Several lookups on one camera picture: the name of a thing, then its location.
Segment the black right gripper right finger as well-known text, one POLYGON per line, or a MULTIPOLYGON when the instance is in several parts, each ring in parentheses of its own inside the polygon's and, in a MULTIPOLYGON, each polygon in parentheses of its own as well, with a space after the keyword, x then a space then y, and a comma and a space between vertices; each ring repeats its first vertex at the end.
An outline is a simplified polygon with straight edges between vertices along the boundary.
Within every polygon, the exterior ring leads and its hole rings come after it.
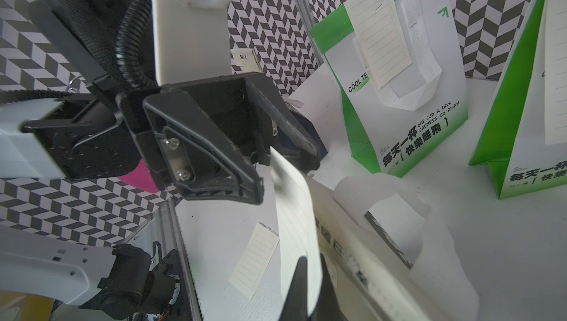
POLYGON ((312 313, 312 321, 343 321, 344 315, 340 310, 335 289, 323 254, 320 255, 322 266, 322 284, 320 295, 312 313))

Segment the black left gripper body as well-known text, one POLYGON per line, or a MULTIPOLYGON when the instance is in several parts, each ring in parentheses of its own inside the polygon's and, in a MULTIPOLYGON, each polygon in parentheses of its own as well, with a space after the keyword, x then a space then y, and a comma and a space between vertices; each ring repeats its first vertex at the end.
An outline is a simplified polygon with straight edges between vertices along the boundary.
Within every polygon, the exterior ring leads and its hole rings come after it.
POLYGON ((260 163, 252 130, 256 120, 247 99, 245 76, 235 74, 160 89, 139 89, 116 96, 109 109, 91 95, 68 94, 44 119, 28 120, 22 131, 33 135, 58 169, 72 181, 118 177, 144 160, 158 187, 173 184, 143 101, 154 94, 188 93, 253 165, 260 163))

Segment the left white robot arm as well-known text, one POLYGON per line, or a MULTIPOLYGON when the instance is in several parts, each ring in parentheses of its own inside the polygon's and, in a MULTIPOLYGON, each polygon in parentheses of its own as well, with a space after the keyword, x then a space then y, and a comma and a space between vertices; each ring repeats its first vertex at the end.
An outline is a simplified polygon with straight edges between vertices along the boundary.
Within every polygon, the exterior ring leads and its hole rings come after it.
POLYGON ((37 0, 32 22, 79 70, 85 94, 1 94, 1 177, 84 181, 144 164, 187 200, 260 205, 255 164, 298 170, 326 148, 264 74, 233 74, 232 0, 37 0))

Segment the navy cream Cheerful bag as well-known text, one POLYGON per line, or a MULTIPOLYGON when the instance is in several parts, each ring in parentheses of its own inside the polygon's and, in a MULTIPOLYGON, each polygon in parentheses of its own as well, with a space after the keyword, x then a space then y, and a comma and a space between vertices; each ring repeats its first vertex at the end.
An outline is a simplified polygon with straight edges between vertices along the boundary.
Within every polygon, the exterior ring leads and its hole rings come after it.
POLYGON ((476 320, 479 296, 446 224, 403 180, 305 178, 320 242, 387 320, 476 320))
POLYGON ((302 102, 271 95, 273 92, 279 94, 279 91, 274 86, 273 80, 262 71, 258 56, 253 49, 231 49, 230 52, 242 74, 261 76, 261 79, 270 86, 264 93, 270 98, 271 104, 277 102, 284 105, 286 109, 283 113, 290 117, 285 124, 280 124, 276 121, 275 115, 267 114, 272 123, 270 145, 277 148, 289 161, 301 166, 303 170, 317 169, 321 160, 327 155, 327 149, 313 124, 298 111, 303 106, 302 102))

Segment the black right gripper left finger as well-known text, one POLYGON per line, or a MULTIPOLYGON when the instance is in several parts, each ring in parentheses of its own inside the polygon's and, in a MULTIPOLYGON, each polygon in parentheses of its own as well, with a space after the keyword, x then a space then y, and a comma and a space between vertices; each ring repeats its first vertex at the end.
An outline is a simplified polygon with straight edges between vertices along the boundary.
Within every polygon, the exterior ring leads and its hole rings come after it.
POLYGON ((298 259, 279 321, 307 321, 307 258, 298 259))

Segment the green white bag front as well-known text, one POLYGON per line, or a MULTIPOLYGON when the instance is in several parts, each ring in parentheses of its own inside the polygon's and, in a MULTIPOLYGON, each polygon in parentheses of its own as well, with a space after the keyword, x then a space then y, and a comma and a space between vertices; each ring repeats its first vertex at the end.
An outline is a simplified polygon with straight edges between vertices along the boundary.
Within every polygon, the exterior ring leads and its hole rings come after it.
POLYGON ((351 155, 372 173, 403 177, 468 118, 467 87, 449 0, 395 0, 412 64, 375 86, 345 3, 311 30, 340 87, 351 155))

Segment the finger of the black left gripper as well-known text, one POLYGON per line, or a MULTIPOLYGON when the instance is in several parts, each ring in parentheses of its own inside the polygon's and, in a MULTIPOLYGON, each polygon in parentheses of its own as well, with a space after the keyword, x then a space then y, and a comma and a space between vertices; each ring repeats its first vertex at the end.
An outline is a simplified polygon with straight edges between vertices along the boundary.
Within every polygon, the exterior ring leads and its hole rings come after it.
POLYGON ((143 110, 184 199, 263 203, 263 179, 188 93, 151 95, 143 110))
MULTIPOLYGON (((252 132, 255 138, 255 144, 257 145, 256 152, 261 164, 270 164, 270 150, 272 148, 279 152, 280 155, 282 155, 277 148, 270 145, 272 140, 269 138, 269 136, 272 133, 272 123, 267 114, 275 115, 276 121, 280 124, 285 124, 286 121, 290 119, 290 117, 283 113, 283 111, 286 109, 284 105, 280 105, 277 102, 271 104, 270 98, 265 95, 264 92, 269 87, 270 86, 267 85, 263 79, 261 79, 261 76, 259 74, 247 74, 245 76, 245 89, 247 92, 247 99, 256 120, 255 128, 252 130, 252 132)), ((274 97, 281 96, 280 93, 276 94, 274 92, 271 93, 271 95, 274 97)), ((303 173, 308 173, 311 171, 303 170, 301 166, 297 166, 294 163, 292 164, 303 173)))

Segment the green white bag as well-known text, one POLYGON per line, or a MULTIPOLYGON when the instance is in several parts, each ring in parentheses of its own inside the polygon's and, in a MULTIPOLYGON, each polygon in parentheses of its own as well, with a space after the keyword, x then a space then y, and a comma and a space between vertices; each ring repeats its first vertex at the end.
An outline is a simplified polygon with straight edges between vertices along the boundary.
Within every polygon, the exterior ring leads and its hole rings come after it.
POLYGON ((468 118, 467 87, 449 0, 395 0, 412 64, 375 86, 345 3, 311 30, 340 87, 351 155, 372 173, 403 177, 468 118))
POLYGON ((546 3, 527 8, 469 162, 489 168, 500 199, 566 184, 566 144, 545 139, 546 3))

